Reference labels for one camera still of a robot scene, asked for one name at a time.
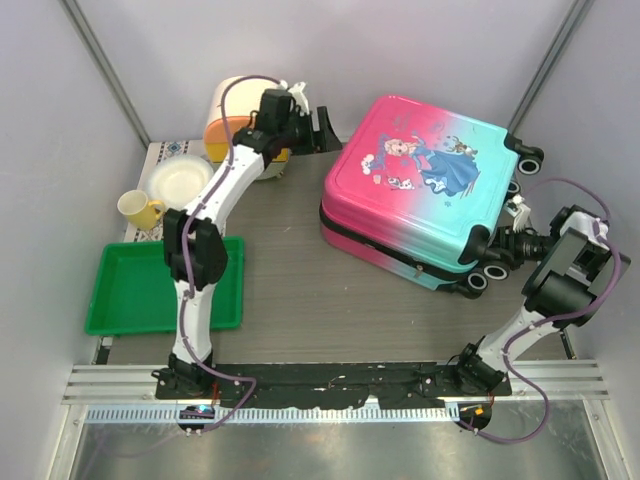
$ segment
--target suitcase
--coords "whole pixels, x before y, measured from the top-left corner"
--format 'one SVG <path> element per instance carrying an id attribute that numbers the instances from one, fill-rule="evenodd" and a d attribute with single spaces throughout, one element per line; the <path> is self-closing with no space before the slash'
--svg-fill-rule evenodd
<path id="1" fill-rule="evenodd" d="M 399 96 L 378 99 L 325 180 L 333 246 L 431 290 L 477 298 L 509 266 L 491 247 L 500 211 L 543 152 L 506 129 Z"/>

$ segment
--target white wall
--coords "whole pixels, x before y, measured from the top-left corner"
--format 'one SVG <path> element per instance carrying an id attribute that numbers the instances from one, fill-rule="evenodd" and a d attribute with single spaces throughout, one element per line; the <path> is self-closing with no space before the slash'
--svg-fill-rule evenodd
<path id="1" fill-rule="evenodd" d="M 613 296 L 573 337 L 578 352 L 602 367 L 628 460 L 640 477 L 639 18 L 637 0 L 595 2 L 519 134 L 545 147 L 545 175 L 571 177 L 605 198 L 613 212 L 610 238 L 632 257 Z M 571 187 L 554 186 L 533 202 L 538 216 L 550 219 L 572 202 L 597 209 L 583 199 Z"/>
<path id="2" fill-rule="evenodd" d="M 216 85 L 306 80 L 339 135 L 401 93 L 500 125 L 571 0 L 80 0 L 154 140 L 201 138 Z"/>
<path id="3" fill-rule="evenodd" d="M 44 478 L 100 252 L 120 238 L 115 203 L 143 149 L 59 4 L 0 16 L 0 465 Z"/>

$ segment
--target green tray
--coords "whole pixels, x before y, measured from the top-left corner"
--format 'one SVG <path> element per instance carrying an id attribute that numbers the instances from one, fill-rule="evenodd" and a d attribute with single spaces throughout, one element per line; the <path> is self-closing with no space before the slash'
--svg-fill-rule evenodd
<path id="1" fill-rule="evenodd" d="M 225 237 L 229 263 L 213 295 L 211 329 L 242 322 L 244 240 Z M 85 331 L 89 335 L 175 332 L 177 297 L 162 242 L 114 243 L 102 252 Z"/>

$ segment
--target gray tabletop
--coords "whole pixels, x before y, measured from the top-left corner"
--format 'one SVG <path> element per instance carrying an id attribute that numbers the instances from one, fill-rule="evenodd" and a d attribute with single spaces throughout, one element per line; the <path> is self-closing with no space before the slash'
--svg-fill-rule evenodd
<path id="1" fill-rule="evenodd" d="M 446 360 L 506 322 L 532 271 L 493 282 L 478 300 L 429 291 L 329 246 L 318 206 L 335 153 L 294 158 L 285 175 L 256 182 L 227 235 L 246 242 L 241 328 L 214 332 L 217 362 Z M 114 339 L 110 364 L 161 364 L 174 335 Z M 564 358 L 548 337 L 522 358 Z"/>

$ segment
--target yellow mug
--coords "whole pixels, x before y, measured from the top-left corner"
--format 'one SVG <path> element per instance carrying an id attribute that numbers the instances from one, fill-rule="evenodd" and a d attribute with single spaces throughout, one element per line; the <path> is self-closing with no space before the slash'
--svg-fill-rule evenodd
<path id="1" fill-rule="evenodd" d="M 166 209 L 160 200 L 150 201 L 142 190 L 130 190 L 118 200 L 118 211 L 140 230 L 155 227 Z"/>

